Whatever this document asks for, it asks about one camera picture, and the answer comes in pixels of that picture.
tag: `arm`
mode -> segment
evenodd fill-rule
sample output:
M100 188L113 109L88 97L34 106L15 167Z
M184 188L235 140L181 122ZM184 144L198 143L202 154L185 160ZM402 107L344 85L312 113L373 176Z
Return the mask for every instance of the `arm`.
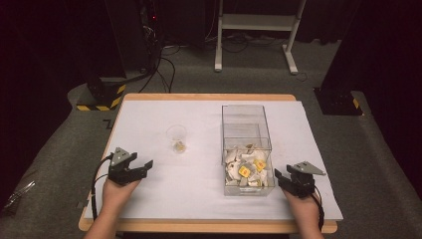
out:
M317 204L309 196L303 199L293 196L290 192L283 190L290 203L296 223L299 227L299 233L304 239L319 239L323 238L322 233L318 228L319 211Z
M99 217L94 221L85 239L112 238L114 239L117 227L118 215L123 209L132 191L139 184L132 182L126 186L120 186L107 179L103 188L103 206Z

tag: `white tabletop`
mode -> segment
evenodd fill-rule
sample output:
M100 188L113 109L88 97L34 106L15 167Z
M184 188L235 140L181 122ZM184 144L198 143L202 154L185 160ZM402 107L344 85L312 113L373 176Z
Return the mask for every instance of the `white tabletop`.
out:
M254 219L292 220L280 189L267 197L224 196L221 164L221 108L226 105L265 107L273 150L273 167L287 175L286 165L308 161L325 171L301 102L278 101L124 101L114 124L106 155L121 147L137 152L130 168L154 160L153 167L132 194L121 218L134 219ZM171 150L166 130L187 128L187 149ZM107 173L103 166L99 175ZM315 175L327 220L341 220L326 176ZM104 181L97 183L102 194ZM98 209L102 200L97 197ZM92 218L91 202L84 215Z

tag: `metal shelf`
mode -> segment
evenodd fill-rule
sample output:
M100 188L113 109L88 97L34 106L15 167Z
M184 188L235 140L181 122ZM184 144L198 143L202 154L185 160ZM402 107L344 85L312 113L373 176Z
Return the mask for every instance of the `metal shelf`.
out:
M219 19L218 19L218 38L215 51L214 70L221 72L223 70L223 51L222 51L222 35L223 29L239 29L239 30L263 30L263 31L281 31L291 32L289 42L283 45L282 51L285 54L292 75L296 75L299 71L296 67L295 60L292 55L292 46L295 41L301 22L302 13L304 12L307 0L300 0L298 12L294 16L278 16L278 15L253 15L253 14L223 14L223 0L220 0Z
M222 29L292 31L295 16L224 14Z

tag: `transparent container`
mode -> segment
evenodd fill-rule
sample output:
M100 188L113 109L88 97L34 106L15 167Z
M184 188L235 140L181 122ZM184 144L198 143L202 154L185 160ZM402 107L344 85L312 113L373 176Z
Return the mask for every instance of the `transparent container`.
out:
M222 164L226 196L267 196L275 186L265 108L222 108Z

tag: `black curtain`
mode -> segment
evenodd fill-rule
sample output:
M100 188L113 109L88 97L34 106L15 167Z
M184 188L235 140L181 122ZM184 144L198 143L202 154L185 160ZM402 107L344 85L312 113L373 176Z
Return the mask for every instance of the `black curtain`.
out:
M420 9L418 0L361 1L321 89L364 92L385 141L422 198Z
M323 44L343 39L360 0L308 0L297 40Z
M0 3L2 208L39 150L72 110L83 83L61 29L61 1Z

